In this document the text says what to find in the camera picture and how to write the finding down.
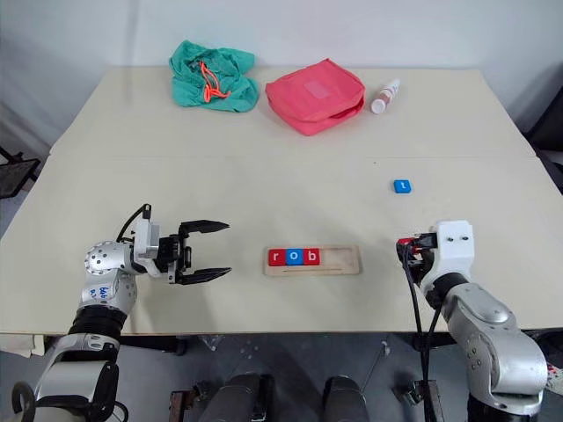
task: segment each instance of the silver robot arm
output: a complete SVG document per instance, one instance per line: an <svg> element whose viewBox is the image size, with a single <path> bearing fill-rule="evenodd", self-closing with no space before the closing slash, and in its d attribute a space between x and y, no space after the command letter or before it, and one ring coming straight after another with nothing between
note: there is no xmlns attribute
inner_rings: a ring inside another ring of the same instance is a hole
<svg viewBox="0 0 563 422"><path fill-rule="evenodd" d="M119 369L116 365L121 329L137 297L135 277L148 273L165 277L171 284L201 283L220 277L230 268L188 272L191 248L189 233L226 229L222 222L183 222L177 235L159 237L159 227L150 221L151 207L139 208L116 241L95 244L86 253L86 282L77 315L69 333L60 338L35 391L19 382L12 392L14 421L98 422L112 417L116 404ZM139 216L135 238L123 237Z"/></svg>
<svg viewBox="0 0 563 422"><path fill-rule="evenodd" d="M420 291L441 310L451 337L464 348L468 420L537 420L547 381L545 357L518 329L512 311L472 282L472 226L438 222L430 233L399 240L399 255L405 251Z"/></svg>

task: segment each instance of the drawstring bag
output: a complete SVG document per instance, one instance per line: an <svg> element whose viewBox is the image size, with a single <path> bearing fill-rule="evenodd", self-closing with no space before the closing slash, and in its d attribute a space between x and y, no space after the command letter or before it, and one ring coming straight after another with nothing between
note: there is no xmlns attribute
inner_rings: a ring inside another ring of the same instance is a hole
<svg viewBox="0 0 563 422"><path fill-rule="evenodd" d="M233 48L205 48L182 42L170 58L172 98L179 106L248 112L258 101L256 81L244 73L254 55Z"/></svg>
<svg viewBox="0 0 563 422"><path fill-rule="evenodd" d="M365 87L330 59L266 85L272 110L303 135L314 135L358 114Z"/></svg>

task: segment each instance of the white wall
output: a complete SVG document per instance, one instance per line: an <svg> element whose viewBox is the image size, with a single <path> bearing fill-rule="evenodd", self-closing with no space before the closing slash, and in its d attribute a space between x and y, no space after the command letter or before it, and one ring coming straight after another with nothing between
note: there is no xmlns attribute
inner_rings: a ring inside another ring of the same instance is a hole
<svg viewBox="0 0 563 422"><path fill-rule="evenodd" d="M46 155L108 66L190 39L259 63L478 67L521 129L563 83L560 0L0 0L4 139Z"/></svg>

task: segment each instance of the white table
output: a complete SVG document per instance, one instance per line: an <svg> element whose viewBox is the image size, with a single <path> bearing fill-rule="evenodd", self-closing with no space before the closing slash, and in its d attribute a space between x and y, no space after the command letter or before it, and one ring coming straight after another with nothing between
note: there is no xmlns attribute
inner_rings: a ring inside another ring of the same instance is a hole
<svg viewBox="0 0 563 422"><path fill-rule="evenodd" d="M1 332L68 330L84 282L85 252L114 238L145 201L163 234L185 220L229 223L230 229L190 239L196 267L233 271L188 287L139 277L139 299L124 333L413 331L395 241L439 219L460 218L474 226L474 280L501 298L523 328L561 325L563 200L478 73L403 70L400 76L411 82L388 114L365 113L304 138L284 127L263 99L258 110L243 115L177 109L166 103L161 69L134 70L134 81L145 78L134 97L144 101L119 108L110 93L118 90L120 72L107 77L115 89L105 79L56 144L0 242ZM468 133L479 132L472 132L468 120L489 118L450 113L460 125L465 122L457 141L446 142L450 124L443 132L425 126L433 133L425 136L426 148L406 139L407 131L420 132L416 122L433 116L420 110L426 118L417 117L408 101L409 94L424 91L419 72L430 81L464 81L462 86L471 86L469 96L480 87L480 97L488 98L481 110L496 113L480 132L497 135L468 143ZM379 75L383 82L399 72L357 73L369 85L367 76ZM401 107L411 114L403 115ZM383 134L391 136L392 127L400 136L389 142ZM382 141L372 139L374 132ZM97 148L92 134L98 136ZM395 194L395 178L409 178L413 192ZM358 244L363 273L267 277L262 253L272 244ZM428 323L431 309L421 307ZM438 329L444 328L440 322Z"/></svg>

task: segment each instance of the green cloth bag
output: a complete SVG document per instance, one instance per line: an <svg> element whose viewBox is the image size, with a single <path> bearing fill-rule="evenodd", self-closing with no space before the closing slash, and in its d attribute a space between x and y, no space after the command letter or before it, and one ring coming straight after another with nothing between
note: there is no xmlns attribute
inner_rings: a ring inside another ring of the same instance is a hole
<svg viewBox="0 0 563 422"><path fill-rule="evenodd" d="M227 98L203 99L205 79L200 62L215 74L221 92L230 91ZM248 112L259 97L258 84L244 77L254 66L254 55L233 48L205 48L190 41L182 42L170 58L172 99L182 107L201 106L226 112Z"/></svg>

